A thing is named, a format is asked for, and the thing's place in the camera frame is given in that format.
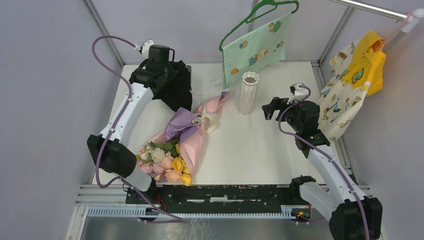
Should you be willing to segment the green clothes hanger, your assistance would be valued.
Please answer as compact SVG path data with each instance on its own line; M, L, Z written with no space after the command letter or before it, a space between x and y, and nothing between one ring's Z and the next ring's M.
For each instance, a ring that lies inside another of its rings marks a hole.
M283 1L276 1L276 0L262 0L261 2L258 2L251 10L251 12L249 13L249 15L247 17L245 17L241 22L239 22L235 27L233 27L231 29L230 32L228 32L220 41L219 46L218 46L218 50L220 52L223 52L223 44L225 42L225 40L233 33L235 32L239 27L241 27L243 24L250 24L251 22L254 22L256 19L259 19L273 11L275 11L278 6L282 6L282 5L290 5L290 4L294 4L295 5L295 9L292 10L290 13L293 15L294 13L296 13L300 7L300 2L298 0L283 0ZM261 9L262 7L265 6L272 6L272 9L262 13L262 14L257 14L257 11L259 9Z

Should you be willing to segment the green cartoon print towel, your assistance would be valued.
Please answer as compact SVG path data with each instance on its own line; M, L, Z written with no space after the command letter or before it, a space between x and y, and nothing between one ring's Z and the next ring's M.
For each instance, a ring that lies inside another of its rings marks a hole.
M291 16L287 13L222 47L224 89L241 81L245 73L258 73L286 58Z

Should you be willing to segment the small circuit board with LED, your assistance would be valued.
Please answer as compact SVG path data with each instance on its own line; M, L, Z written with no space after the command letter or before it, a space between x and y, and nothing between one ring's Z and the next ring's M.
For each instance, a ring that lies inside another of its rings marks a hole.
M309 221L309 218L308 217L305 217L304 212L301 211L301 212L298 212L298 213L295 214L295 220L297 222L308 222Z

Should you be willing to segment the pink purple flower bouquet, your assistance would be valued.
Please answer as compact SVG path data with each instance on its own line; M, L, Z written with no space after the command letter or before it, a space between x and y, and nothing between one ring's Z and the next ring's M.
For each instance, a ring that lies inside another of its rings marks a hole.
M204 155L206 135L219 126L228 95L223 91L193 112L179 108L166 127L139 149L136 160L141 171L157 183L190 187Z

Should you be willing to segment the yellow cartoon print shirt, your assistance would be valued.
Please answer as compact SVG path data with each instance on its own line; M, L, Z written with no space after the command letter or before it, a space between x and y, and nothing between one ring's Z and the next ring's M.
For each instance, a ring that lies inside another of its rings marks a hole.
M333 76L318 100L318 128L330 142L343 135L365 98L383 88L383 43L384 39L371 30L329 61Z

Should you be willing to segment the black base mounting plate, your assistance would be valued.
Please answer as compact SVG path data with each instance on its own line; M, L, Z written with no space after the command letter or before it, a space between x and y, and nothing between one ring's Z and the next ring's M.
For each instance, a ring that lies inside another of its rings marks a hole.
M288 185L158 185L148 200L171 214L277 214L293 207L308 215L312 207Z

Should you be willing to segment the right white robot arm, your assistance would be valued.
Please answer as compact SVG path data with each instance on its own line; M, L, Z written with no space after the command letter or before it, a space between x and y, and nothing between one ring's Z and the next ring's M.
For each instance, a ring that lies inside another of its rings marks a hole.
M293 129L295 144L324 180L324 190L311 176L293 178L289 199L295 204L311 204L327 220L335 240L378 240L381 237L383 206L369 197L347 174L335 156L330 142L318 129L320 107L308 100L274 97L261 107L266 120L278 111L278 124Z

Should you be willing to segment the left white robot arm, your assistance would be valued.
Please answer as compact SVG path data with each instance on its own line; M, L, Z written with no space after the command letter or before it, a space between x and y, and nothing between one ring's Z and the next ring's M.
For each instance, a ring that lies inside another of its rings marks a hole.
M137 196L145 204L156 200L157 190L152 187L150 174L137 166L136 155L128 149L128 144L143 110L177 75L171 65L174 59L170 56L171 51L168 46L149 46L147 59L141 63L139 72L124 82L128 90L111 122L98 135L90 135L87 140L97 184L101 183L99 169L102 169L138 189Z

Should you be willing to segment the black cloth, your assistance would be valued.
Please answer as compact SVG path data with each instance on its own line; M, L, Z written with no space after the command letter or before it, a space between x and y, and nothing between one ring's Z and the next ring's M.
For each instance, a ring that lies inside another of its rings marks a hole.
M171 110L176 112L179 108L184 108L189 112L192 109L193 95L191 93L191 72L182 60L169 62L176 76L165 85L159 99L162 100Z

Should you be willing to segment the white ribbed vase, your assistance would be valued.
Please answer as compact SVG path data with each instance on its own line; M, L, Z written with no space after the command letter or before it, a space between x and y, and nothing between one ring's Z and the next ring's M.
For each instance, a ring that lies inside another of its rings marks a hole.
M259 75L248 71L243 74L240 87L236 94L235 106L241 115L250 115L258 93Z

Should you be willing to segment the pink clothes hanger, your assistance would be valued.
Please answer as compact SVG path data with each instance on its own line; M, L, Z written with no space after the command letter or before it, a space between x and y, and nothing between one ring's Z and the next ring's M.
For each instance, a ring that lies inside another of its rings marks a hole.
M408 23L409 20L412 16L412 13L409 11L407 12L407 17L405 18L405 20L402 21L402 24L394 31L392 32L387 38L384 39L384 41L382 42L381 45L381 51L383 50L383 48L385 47L385 45L399 32L401 31Z

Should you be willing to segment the metal hanging rod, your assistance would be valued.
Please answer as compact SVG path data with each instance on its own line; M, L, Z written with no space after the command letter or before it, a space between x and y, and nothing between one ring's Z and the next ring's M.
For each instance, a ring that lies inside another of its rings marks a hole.
M331 2L342 4L348 7L353 7L359 10L384 16L397 21L402 21L403 25L400 28L400 31L403 33L409 33L412 29L415 28L415 26L418 25L421 20L424 19L423 8L415 9L414 11L412 11L412 13L402 13L356 0L331 0Z

